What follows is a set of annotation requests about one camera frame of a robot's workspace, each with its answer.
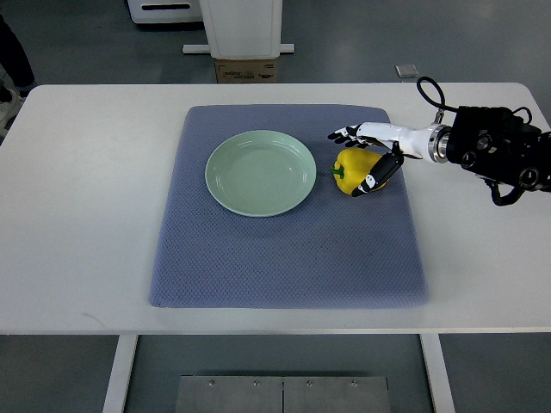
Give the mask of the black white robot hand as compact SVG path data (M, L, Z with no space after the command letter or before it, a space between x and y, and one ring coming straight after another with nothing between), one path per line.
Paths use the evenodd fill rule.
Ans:
M396 163L393 176L407 157L445 163L445 152L438 150L438 142L449 132L448 126L436 123L425 129L414 130L388 123L364 122L339 129L331 133L328 139L346 148L358 147L382 156L390 153Z

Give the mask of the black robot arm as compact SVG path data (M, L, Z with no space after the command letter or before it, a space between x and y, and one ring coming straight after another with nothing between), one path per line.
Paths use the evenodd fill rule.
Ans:
M550 191L550 133L531 124L528 108L452 108L434 79L420 77L416 86L437 108L440 129L428 141L433 161L457 164L480 177L498 207L516 203L526 192ZM441 125L446 111L455 113L452 126Z

